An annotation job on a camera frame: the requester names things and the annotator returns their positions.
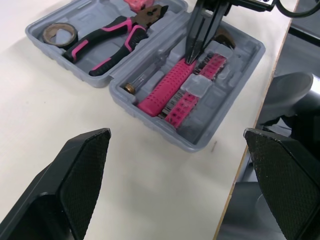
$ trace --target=table edge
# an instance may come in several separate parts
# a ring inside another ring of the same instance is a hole
[[[299,2],[300,2],[300,0],[297,0],[297,1],[296,1],[295,7],[294,7],[294,11],[297,10],[297,7],[298,7]],[[264,105],[264,101],[265,101],[266,96],[267,96],[267,92],[268,92],[268,90],[269,90],[269,87],[270,87],[270,84],[271,84],[271,82],[272,82],[272,79],[274,78],[275,70],[276,70],[276,67],[277,67],[277,64],[278,64],[278,61],[279,61],[279,58],[280,58],[280,54],[281,54],[282,49],[283,49],[283,47],[284,47],[285,40],[286,40],[286,38],[287,38],[287,36],[288,36],[288,31],[289,31],[289,28],[290,28],[290,26],[291,26],[292,20],[293,20],[293,19],[291,18],[290,21],[289,21],[288,27],[287,27],[287,29],[286,29],[286,33],[285,33],[285,35],[284,35],[284,38],[283,38],[283,40],[282,40],[282,44],[281,44],[280,50],[279,50],[279,52],[278,52],[276,61],[275,61],[274,66],[273,66],[273,70],[272,70],[271,77],[270,77],[270,79],[268,80],[267,87],[266,87],[266,89],[265,89],[265,91],[264,91],[263,101],[262,101],[262,103],[260,104],[259,111],[258,111],[258,113],[257,113],[257,115],[256,115],[254,124],[253,124],[253,126],[252,126],[253,128],[257,125],[259,115],[260,115],[260,113],[261,113],[262,107],[263,107],[263,105]],[[236,172],[236,174],[235,174],[235,177],[234,177],[234,180],[233,180],[233,183],[232,183],[232,186],[231,186],[229,195],[228,195],[227,200],[226,200],[226,202],[225,202],[225,205],[224,205],[224,208],[223,208],[223,211],[222,211],[222,214],[221,214],[219,223],[218,223],[218,225],[217,225],[217,227],[216,227],[216,230],[215,230],[215,233],[214,233],[214,236],[213,236],[213,240],[216,240],[217,237],[218,237],[218,233],[219,233],[219,231],[220,231],[221,224],[222,224],[222,222],[223,222],[223,220],[224,220],[224,217],[225,217],[225,214],[226,214],[226,211],[227,211],[227,208],[228,208],[230,199],[231,199],[231,197],[232,197],[232,193],[234,192],[235,185],[236,185],[237,179],[238,179],[238,177],[239,177],[239,174],[240,174],[240,171],[241,171],[241,167],[242,167],[242,165],[243,165],[243,163],[244,163],[244,160],[245,160],[247,151],[248,151],[248,146],[245,146],[245,149],[244,149],[244,152],[243,152],[243,155],[242,155],[242,158],[241,158],[241,162],[240,162],[240,164],[239,164],[239,166],[238,166],[238,170],[237,170],[237,172]]]

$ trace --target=white table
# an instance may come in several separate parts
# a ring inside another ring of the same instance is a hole
[[[297,3],[282,1],[290,10]],[[29,23],[67,2],[15,0],[0,8],[0,221],[68,139],[107,127],[112,138],[85,239],[211,240],[290,19],[277,9],[232,7],[224,20],[262,41],[266,52],[208,146],[186,153],[126,114],[107,87],[79,81],[26,38]]]

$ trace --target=pliers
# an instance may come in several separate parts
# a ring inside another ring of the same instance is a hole
[[[100,62],[89,72],[89,75],[91,76],[103,75],[119,63],[121,59],[129,55],[141,40],[148,38],[148,28],[161,19],[167,10],[167,5],[154,5],[141,10],[133,17],[118,16],[109,25],[84,36],[80,41],[69,48],[63,56],[70,62],[76,63],[83,53],[98,43],[129,33],[129,36],[122,47],[114,55]]]

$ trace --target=roll of tape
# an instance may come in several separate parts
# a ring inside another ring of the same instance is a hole
[[[56,36],[57,31],[63,29],[71,34],[71,38],[65,43],[55,43],[51,39]],[[74,26],[69,23],[57,22],[47,26],[42,33],[43,41],[46,44],[54,45],[58,48],[68,50],[78,42],[78,32]]]

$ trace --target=screwdriver handle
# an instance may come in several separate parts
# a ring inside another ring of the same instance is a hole
[[[121,36],[125,33],[130,33],[132,30],[131,18],[125,16],[118,16],[112,23],[99,28],[79,40],[75,45],[69,48],[63,56],[72,63],[76,63],[80,56],[90,50],[98,43]]]
[[[135,25],[124,42],[124,45],[111,57],[100,62],[90,72],[90,76],[101,76],[119,63],[125,56],[129,55],[136,45],[142,40],[148,38],[147,31],[140,25]]]
[[[188,65],[185,63],[184,58],[181,59],[155,89],[138,104],[138,108],[151,117],[159,115],[167,102],[190,76],[196,66],[196,62],[194,61],[191,65]]]

